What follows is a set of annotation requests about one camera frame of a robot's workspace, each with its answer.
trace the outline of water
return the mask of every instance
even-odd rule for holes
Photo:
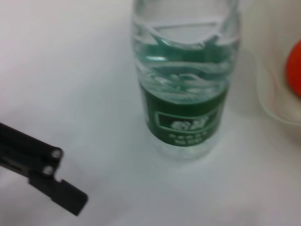
[[[198,23],[156,25],[143,23],[134,16],[135,65],[146,96],[153,101],[174,104],[176,112],[172,112],[172,115],[180,118],[186,112],[188,118],[192,116],[189,111],[211,106],[211,102],[224,96],[239,47],[238,18],[235,15],[229,20],[227,24],[223,24],[219,18],[209,18]],[[156,110],[150,112],[148,108],[152,108],[153,103],[147,103],[148,100],[144,102],[147,122],[154,134],[153,142],[161,152],[176,159],[195,159],[208,152],[214,143],[213,136],[193,146],[175,146],[163,142],[164,137],[159,138],[156,130],[151,129],[149,117]],[[192,144],[189,141],[183,140],[185,144]]]

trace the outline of bottle label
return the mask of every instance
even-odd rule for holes
[[[146,122],[161,141],[174,146],[194,146],[217,131],[227,91],[203,103],[183,105],[162,100],[140,87]]]

